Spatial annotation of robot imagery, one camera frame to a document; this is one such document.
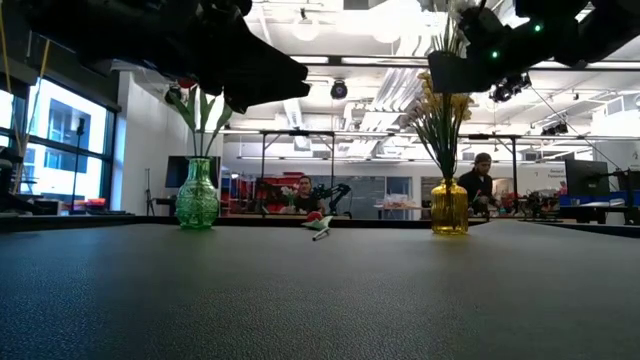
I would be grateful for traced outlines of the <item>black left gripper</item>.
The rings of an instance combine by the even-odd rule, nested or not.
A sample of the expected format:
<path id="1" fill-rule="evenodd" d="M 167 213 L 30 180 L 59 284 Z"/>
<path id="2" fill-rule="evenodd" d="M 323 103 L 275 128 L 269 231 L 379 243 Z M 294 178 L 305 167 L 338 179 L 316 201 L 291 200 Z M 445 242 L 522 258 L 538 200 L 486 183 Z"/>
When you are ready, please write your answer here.
<path id="1" fill-rule="evenodd" d="M 250 0 L 168 0 L 163 11 L 168 16 L 166 46 L 168 61 L 162 73 L 174 79 L 196 82 L 207 94 L 220 95 L 221 71 L 227 36 L 235 25 L 241 58 L 249 65 L 295 80 L 307 78 L 308 68 L 254 35 L 243 17 Z M 258 82 L 224 87 L 225 103 L 245 114 L 256 105 L 302 98 L 311 87 L 304 82 Z"/>

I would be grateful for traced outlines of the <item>black wall screen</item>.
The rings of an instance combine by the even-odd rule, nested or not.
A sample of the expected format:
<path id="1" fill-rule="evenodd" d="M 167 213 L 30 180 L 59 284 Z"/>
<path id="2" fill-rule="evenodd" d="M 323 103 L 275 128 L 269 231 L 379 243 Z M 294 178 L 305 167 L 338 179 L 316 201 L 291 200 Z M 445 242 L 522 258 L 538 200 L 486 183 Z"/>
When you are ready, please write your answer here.
<path id="1" fill-rule="evenodd" d="M 166 188 L 179 188 L 187 179 L 190 158 L 187 156 L 169 156 L 165 177 Z M 209 177 L 215 188 L 219 187 L 220 157 L 210 157 Z"/>

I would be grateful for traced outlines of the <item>yellow glass vase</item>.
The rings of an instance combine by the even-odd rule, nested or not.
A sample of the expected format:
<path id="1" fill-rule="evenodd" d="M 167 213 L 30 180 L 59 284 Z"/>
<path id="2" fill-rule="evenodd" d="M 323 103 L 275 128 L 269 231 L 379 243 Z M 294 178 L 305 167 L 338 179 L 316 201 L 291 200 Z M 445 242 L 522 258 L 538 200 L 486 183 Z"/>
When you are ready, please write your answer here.
<path id="1" fill-rule="evenodd" d="M 467 191 L 455 178 L 443 179 L 431 191 L 431 229 L 438 235 L 464 235 L 469 228 Z"/>

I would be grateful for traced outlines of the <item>black ceiling spotlights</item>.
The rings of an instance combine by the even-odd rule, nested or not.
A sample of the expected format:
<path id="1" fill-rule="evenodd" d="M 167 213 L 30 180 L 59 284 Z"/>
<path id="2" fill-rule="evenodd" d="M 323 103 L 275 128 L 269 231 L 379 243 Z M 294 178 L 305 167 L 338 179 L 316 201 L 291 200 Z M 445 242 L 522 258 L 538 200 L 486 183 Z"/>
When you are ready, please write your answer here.
<path id="1" fill-rule="evenodd" d="M 493 85 L 489 98 L 494 103 L 504 103 L 530 86 L 531 79 L 527 72 L 507 76 Z"/>

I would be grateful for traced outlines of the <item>pale pink-white flower bunch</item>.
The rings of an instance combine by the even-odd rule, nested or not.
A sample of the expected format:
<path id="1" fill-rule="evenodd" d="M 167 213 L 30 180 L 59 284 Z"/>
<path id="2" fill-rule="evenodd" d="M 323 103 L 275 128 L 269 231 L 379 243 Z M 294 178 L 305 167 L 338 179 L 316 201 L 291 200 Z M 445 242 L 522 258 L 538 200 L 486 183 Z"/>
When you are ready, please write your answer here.
<path id="1" fill-rule="evenodd" d="M 413 126 L 414 122 L 417 122 L 424 116 L 424 110 L 422 106 L 422 99 L 414 99 L 406 108 L 404 114 L 398 118 L 399 129 L 405 131 Z"/>

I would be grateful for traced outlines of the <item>black pole stand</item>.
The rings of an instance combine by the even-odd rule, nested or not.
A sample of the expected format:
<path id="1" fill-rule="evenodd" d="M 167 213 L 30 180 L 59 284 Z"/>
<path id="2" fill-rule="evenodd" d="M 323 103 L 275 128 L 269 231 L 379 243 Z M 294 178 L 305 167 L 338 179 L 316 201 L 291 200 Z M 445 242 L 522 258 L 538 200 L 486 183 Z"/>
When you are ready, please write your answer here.
<path id="1" fill-rule="evenodd" d="M 72 194 L 70 201 L 70 209 L 69 214 L 75 214 L 75 199 L 76 199 L 76 186 L 77 186 L 77 173 L 79 169 L 79 157 L 80 157 L 80 148 L 81 148 L 81 138 L 85 133 L 85 124 L 86 119 L 80 118 L 78 120 L 78 125 L 76 128 L 76 147 L 75 147 L 75 162 L 74 162 L 74 172 L 73 172 L 73 186 L 72 186 Z"/>

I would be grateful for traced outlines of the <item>black table mat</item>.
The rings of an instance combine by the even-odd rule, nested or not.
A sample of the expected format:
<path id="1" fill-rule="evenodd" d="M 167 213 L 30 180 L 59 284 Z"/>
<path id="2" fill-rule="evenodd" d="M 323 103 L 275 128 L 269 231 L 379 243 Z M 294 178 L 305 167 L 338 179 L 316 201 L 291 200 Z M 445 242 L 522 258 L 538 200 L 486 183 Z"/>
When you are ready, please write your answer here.
<path id="1" fill-rule="evenodd" d="M 519 222 L 2 234 L 0 359 L 640 360 L 640 240 Z"/>

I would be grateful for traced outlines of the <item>yellow flower bunch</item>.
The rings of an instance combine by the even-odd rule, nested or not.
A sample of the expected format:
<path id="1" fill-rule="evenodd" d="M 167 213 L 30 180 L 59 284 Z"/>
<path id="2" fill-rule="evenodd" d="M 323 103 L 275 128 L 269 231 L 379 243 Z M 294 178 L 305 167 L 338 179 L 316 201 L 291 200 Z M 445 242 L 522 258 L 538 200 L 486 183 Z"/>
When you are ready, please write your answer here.
<path id="1" fill-rule="evenodd" d="M 424 116 L 411 127 L 440 169 L 443 179 L 454 178 L 460 127 L 471 118 L 468 93 L 437 93 L 429 72 L 418 75 Z"/>

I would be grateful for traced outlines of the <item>green glass vase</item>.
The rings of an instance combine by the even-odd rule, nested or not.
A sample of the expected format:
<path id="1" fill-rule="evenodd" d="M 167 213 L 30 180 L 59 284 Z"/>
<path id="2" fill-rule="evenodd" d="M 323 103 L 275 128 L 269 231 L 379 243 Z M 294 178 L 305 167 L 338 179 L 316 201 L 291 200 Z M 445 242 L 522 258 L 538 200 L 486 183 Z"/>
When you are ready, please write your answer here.
<path id="1" fill-rule="evenodd" d="M 211 160 L 189 159 L 188 173 L 179 188 L 175 215 L 183 229 L 210 229 L 219 214 L 217 189 L 211 181 Z"/>

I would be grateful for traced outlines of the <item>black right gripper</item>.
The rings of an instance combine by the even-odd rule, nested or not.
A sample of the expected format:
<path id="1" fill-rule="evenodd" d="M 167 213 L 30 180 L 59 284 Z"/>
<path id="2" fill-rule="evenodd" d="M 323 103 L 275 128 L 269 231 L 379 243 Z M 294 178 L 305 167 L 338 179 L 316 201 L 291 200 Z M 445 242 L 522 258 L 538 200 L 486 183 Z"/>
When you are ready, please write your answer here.
<path id="1" fill-rule="evenodd" d="M 492 75 L 482 64 L 444 51 L 428 55 L 433 90 L 437 93 L 487 91 L 493 83 L 552 59 L 567 67 L 585 67 L 586 42 L 576 16 L 590 0 L 513 0 L 514 13 L 527 18 L 515 28 L 477 6 L 460 10 L 458 27 L 471 49 L 492 46 Z"/>

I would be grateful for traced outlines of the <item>person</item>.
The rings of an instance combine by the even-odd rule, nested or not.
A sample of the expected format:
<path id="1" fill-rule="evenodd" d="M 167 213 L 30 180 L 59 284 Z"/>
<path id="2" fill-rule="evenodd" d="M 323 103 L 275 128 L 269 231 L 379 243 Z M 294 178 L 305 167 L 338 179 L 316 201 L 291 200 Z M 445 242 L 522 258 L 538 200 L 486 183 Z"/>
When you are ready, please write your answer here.
<path id="1" fill-rule="evenodd" d="M 473 168 L 464 173 L 457 185 L 467 192 L 468 206 L 473 215 L 488 214 L 489 207 L 499 208 L 501 203 L 493 195 L 493 178 L 489 175 L 492 158 L 488 153 L 479 153 Z"/>
<path id="2" fill-rule="evenodd" d="M 325 213 L 322 200 L 312 195 L 312 181 L 306 175 L 301 176 L 298 180 L 298 191 L 294 197 L 293 205 L 296 213 Z"/>

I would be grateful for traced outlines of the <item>black computer monitor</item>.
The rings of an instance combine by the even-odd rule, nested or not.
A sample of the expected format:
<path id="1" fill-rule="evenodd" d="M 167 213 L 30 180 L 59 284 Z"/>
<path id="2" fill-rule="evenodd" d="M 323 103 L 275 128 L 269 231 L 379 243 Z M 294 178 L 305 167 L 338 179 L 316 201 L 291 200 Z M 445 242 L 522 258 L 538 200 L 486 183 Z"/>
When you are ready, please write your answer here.
<path id="1" fill-rule="evenodd" d="M 605 196 L 610 193 L 606 162 L 566 160 L 567 194 L 579 196 Z"/>

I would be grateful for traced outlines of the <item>black tripod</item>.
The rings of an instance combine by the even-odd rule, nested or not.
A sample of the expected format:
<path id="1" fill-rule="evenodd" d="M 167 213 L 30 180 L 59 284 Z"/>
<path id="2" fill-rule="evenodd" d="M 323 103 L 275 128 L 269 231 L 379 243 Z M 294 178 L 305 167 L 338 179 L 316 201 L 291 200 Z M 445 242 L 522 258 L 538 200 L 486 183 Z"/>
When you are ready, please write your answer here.
<path id="1" fill-rule="evenodd" d="M 150 183 L 150 168 L 145 169 L 145 204 L 146 204 L 146 215 L 154 216 L 154 198 L 151 195 L 151 183 Z"/>

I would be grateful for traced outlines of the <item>black overhead rig bar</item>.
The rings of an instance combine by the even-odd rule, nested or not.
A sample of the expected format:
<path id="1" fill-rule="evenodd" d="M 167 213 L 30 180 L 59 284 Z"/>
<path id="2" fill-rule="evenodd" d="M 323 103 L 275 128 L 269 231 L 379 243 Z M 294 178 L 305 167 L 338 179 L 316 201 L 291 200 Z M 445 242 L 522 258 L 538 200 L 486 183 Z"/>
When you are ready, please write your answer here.
<path id="1" fill-rule="evenodd" d="M 307 66 L 370 67 L 370 68 L 427 68 L 427 57 L 401 56 L 343 56 L 343 55 L 291 55 L 291 58 Z M 543 61 L 531 67 L 539 71 L 595 71 L 640 72 L 640 61 L 602 61 L 584 68 L 571 68 L 552 61 Z"/>

